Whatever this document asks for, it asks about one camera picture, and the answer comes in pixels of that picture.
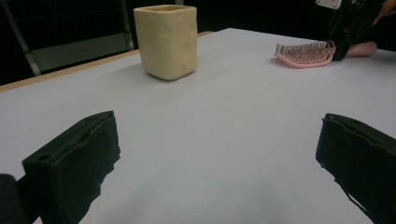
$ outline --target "cup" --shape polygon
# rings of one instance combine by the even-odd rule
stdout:
[[[160,5],[134,9],[143,69],[155,77],[175,80],[197,66],[196,7]]]

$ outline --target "person's hand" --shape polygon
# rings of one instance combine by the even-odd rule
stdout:
[[[390,16],[396,13],[396,0],[387,0],[382,6],[381,10],[376,17],[374,24],[376,24],[381,18]]]

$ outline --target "hairbrush bristles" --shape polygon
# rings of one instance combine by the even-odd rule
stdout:
[[[325,66],[332,61],[335,45],[332,41],[316,41],[310,44],[276,45],[275,56],[292,67],[309,68]]]

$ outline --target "black object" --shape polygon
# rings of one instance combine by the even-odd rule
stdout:
[[[0,223],[79,223],[119,158],[113,111],[79,121],[23,160],[18,182],[0,175]]]
[[[316,158],[375,224],[396,223],[395,139],[358,120],[327,114]]]
[[[333,61],[347,56],[352,44],[369,34],[385,0],[344,0],[330,21],[330,40],[337,47]]]

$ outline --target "cream ceramic cup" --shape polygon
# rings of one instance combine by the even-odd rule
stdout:
[[[134,9],[137,41],[144,70],[175,80],[197,66],[196,7],[161,5]]]

